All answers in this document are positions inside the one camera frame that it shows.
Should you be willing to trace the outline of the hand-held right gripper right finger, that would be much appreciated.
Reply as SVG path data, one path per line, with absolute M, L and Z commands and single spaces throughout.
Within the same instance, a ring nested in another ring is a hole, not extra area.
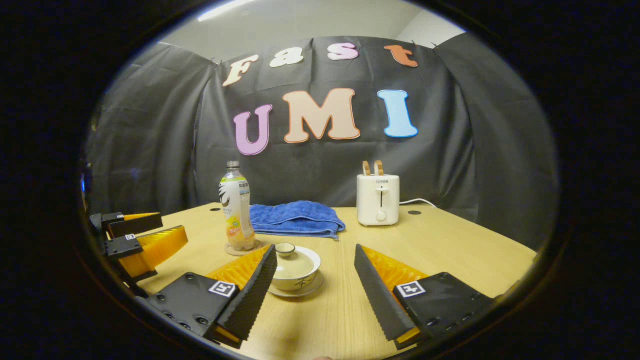
M 382 332 L 398 350 L 452 333 L 495 302 L 448 272 L 426 275 L 361 244 L 354 266 Z

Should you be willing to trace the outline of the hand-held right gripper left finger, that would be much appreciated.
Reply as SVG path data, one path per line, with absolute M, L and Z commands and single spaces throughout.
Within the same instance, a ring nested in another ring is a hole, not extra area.
M 145 307 L 192 336 L 239 349 L 249 339 L 277 267 L 271 244 L 209 276 L 185 273 L 145 299 Z

